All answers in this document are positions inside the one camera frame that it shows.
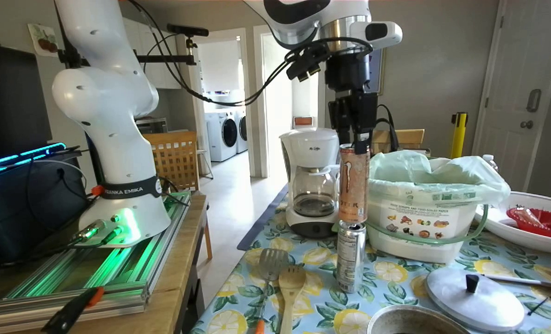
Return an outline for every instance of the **metal fork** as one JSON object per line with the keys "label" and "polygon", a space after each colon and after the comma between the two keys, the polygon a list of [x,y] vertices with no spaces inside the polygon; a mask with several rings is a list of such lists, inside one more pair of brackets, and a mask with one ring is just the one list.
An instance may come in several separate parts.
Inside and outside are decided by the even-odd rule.
{"label": "metal fork", "polygon": [[259,254],[259,268],[261,268],[261,276],[263,276],[263,289],[261,289],[261,298],[257,304],[257,322],[255,322],[255,334],[263,331],[263,307],[264,307],[264,300],[268,294],[274,292],[274,280],[277,276],[277,270],[281,267],[289,265],[289,257],[287,252],[281,248],[263,248]]}

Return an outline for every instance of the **plastic bag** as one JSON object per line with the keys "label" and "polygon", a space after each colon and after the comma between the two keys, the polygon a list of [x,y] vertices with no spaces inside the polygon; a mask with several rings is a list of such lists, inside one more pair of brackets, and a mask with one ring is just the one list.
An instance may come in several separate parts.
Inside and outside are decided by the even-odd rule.
{"label": "plastic bag", "polygon": [[428,159],[415,150],[374,153],[368,161],[368,200],[420,205],[500,202],[509,185],[480,155]]}

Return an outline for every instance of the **white cabinet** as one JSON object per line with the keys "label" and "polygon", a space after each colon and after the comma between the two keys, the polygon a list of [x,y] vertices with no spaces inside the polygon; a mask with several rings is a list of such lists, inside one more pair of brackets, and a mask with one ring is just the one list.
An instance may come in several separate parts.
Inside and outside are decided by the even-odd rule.
{"label": "white cabinet", "polygon": [[[155,46],[155,38],[146,23],[123,18],[123,27],[125,27],[125,36],[136,55],[161,55],[159,48]],[[175,53],[174,36],[168,36],[164,40],[170,51]],[[140,62],[140,66],[153,87],[179,88],[179,83],[170,75],[164,62]]]}

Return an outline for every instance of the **floor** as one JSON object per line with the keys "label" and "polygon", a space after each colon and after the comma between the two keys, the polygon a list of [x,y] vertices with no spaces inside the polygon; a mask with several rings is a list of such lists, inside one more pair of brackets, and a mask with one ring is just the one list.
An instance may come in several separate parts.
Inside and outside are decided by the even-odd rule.
{"label": "floor", "polygon": [[272,161],[268,170],[268,177],[250,179],[248,153],[242,151],[214,163],[212,179],[200,179],[200,190],[209,202],[207,222],[212,244],[211,261],[205,261],[203,241],[198,257],[203,304],[212,300],[238,261],[242,250],[237,250],[237,242],[240,237],[287,181],[281,157]]}

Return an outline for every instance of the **washing machine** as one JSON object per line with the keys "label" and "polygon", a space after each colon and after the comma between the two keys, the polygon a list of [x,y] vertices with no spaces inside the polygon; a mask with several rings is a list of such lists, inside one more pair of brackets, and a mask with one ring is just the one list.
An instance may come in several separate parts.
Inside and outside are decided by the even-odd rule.
{"label": "washing machine", "polygon": [[246,120],[244,120],[244,107],[237,109],[237,153],[248,150],[248,131],[246,131]]}
{"label": "washing machine", "polygon": [[237,122],[233,109],[203,113],[211,161],[218,163],[237,153]]}

